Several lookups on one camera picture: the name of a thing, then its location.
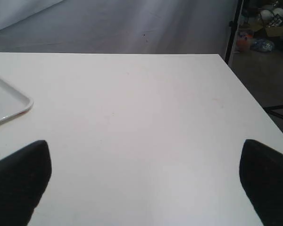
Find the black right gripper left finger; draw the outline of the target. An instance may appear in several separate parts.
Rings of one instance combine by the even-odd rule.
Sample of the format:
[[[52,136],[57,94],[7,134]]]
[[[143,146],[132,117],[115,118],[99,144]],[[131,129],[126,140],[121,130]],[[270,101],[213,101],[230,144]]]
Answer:
[[[26,226],[52,174],[45,140],[35,141],[0,160],[0,226]]]

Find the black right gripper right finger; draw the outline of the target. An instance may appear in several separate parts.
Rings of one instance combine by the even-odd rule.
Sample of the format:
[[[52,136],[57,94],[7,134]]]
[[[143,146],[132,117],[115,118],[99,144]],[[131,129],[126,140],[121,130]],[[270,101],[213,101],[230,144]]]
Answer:
[[[265,226],[283,226],[283,154],[253,139],[242,148],[239,177]]]

